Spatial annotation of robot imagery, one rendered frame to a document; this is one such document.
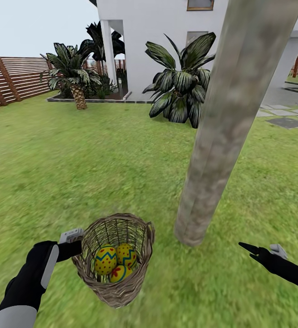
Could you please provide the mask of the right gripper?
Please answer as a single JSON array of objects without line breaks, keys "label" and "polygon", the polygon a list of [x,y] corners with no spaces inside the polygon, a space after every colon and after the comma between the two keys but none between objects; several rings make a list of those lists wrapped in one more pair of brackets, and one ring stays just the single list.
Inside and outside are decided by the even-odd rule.
[{"label": "right gripper", "polygon": [[271,254],[266,248],[239,242],[239,245],[251,252],[250,257],[259,261],[269,272],[285,278],[289,282],[288,272],[294,263]]}]

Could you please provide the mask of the easter egg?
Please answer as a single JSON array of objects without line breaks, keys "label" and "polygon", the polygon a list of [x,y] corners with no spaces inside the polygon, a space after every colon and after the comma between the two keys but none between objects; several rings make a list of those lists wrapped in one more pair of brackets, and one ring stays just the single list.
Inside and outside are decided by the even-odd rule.
[{"label": "easter egg", "polygon": [[112,270],[111,273],[111,283],[113,282],[120,282],[121,280],[123,280],[124,278],[126,278],[128,275],[133,273],[133,269],[131,269],[128,266],[125,265],[119,265],[116,268],[114,268]]},{"label": "easter egg", "polygon": [[111,244],[102,246],[96,254],[94,261],[94,269],[98,275],[102,277],[112,273],[112,270],[117,267],[118,254]]},{"label": "easter egg", "polygon": [[122,244],[115,251],[118,254],[117,266],[125,265],[133,269],[137,265],[136,251],[130,244]]}]

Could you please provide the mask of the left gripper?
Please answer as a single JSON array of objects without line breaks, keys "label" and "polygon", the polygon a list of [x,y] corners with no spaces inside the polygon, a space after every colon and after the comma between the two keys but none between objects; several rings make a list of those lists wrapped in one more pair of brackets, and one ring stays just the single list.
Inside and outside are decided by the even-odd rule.
[{"label": "left gripper", "polygon": [[61,259],[61,261],[67,260],[71,256],[76,256],[76,255],[82,253],[81,240],[78,240],[78,241],[75,241],[72,243],[63,243],[63,245],[66,249],[66,253],[65,253],[65,256]]}]

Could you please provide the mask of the wicker basket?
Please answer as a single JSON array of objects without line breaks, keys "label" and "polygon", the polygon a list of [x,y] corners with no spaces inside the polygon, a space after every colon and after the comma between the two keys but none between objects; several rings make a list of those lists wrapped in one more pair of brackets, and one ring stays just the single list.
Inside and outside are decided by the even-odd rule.
[{"label": "wicker basket", "polygon": [[[143,238],[142,240],[142,247],[141,247],[141,255],[137,255],[136,259],[137,259],[137,265],[135,265],[133,270],[133,273],[128,275],[126,278],[124,278],[123,280],[121,280],[120,282],[113,282],[111,283],[111,273],[109,273],[106,276],[107,281],[103,281],[102,282],[102,276],[98,275],[98,273],[96,273],[95,269],[93,269],[94,271],[91,271],[91,256],[94,258],[94,251],[91,252],[91,241],[92,243],[94,242],[94,239],[97,239],[96,243],[98,242],[99,247],[101,248],[101,245],[99,243],[99,239],[96,235],[95,232],[95,225],[99,225],[100,222],[104,223],[103,225],[105,225],[105,229],[106,229],[106,233],[107,233],[107,227],[106,223],[107,220],[109,220],[109,223],[111,223],[112,221],[110,221],[110,219],[115,219],[115,220],[122,220],[122,222],[120,223],[121,225],[123,225],[123,221],[126,220],[126,227],[125,228],[118,228],[118,223],[117,221],[115,221],[114,225],[116,226],[114,229],[116,229],[116,231],[114,232],[119,232],[121,230],[121,232],[125,232],[126,231],[126,235],[125,236],[125,240],[127,241],[126,243],[128,244],[128,241],[132,242],[132,238],[128,237],[128,233],[129,232],[129,228],[128,226],[128,220],[134,220],[136,223],[132,224],[132,222],[130,222],[130,225],[134,225],[136,232],[137,230],[142,230],[141,228],[137,229],[138,225],[141,225],[142,228],[144,230],[143,233],[143,237],[141,236],[141,238]],[[95,227],[94,227],[95,226]],[[90,234],[91,231],[94,231],[95,233],[93,234],[96,235],[94,237],[94,239],[92,238],[93,236],[90,236],[89,239],[91,240],[87,240],[87,238],[85,239],[85,236],[87,234]],[[152,245],[153,243],[156,241],[156,234],[155,234],[155,226],[152,223],[152,221],[148,221],[147,223],[139,218],[138,216],[136,216],[135,214],[130,214],[130,213],[115,213],[113,215],[110,216],[105,216],[102,217],[100,219],[95,220],[86,230],[85,233],[81,236],[75,237],[70,239],[71,243],[81,240],[81,246],[82,246],[82,253],[76,255],[76,256],[71,256],[72,261],[74,262],[75,266],[77,267],[77,273],[78,275],[81,277],[81,279],[86,283],[86,285],[97,295],[97,297],[104,303],[106,303],[108,306],[110,306],[113,309],[119,309],[121,307],[127,307],[128,305],[130,305],[135,298],[138,296],[138,294],[140,293],[141,287],[144,283],[145,280],[145,274],[147,271],[147,268],[149,266],[149,260],[150,257],[152,256]],[[91,233],[92,235],[92,233]],[[109,236],[114,237],[114,233],[107,233],[107,237],[109,240]],[[89,235],[88,235],[89,236]],[[119,241],[119,235],[116,235],[118,237],[118,244],[120,245],[120,241]],[[134,249],[136,251],[136,239],[134,242]],[[139,242],[138,242],[139,243]],[[109,244],[110,244],[110,240],[109,240]],[[141,243],[139,243],[141,244]],[[92,244],[93,245],[93,244]],[[99,247],[97,249],[99,249]],[[95,252],[97,251],[97,249],[95,250]],[[86,255],[84,257],[84,254],[86,252]],[[138,254],[138,252],[136,251],[136,254]]]}]

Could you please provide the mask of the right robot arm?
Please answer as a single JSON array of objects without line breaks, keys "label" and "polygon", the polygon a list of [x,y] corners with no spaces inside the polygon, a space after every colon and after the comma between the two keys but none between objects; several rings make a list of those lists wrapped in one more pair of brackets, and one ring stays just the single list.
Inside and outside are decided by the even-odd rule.
[{"label": "right robot arm", "polygon": [[298,286],[298,265],[287,260],[287,253],[279,244],[271,244],[270,252],[266,248],[242,242],[239,245],[250,251],[250,257],[259,261],[269,272]]}]

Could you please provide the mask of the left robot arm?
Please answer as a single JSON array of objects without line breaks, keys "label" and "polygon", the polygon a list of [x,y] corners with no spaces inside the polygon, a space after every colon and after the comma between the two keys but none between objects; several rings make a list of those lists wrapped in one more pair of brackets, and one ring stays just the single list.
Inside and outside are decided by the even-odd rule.
[{"label": "left robot arm", "polygon": [[61,234],[59,244],[44,241],[34,245],[18,275],[12,278],[0,304],[0,328],[33,328],[56,263],[82,253],[81,240],[70,239],[85,233],[82,228]]}]

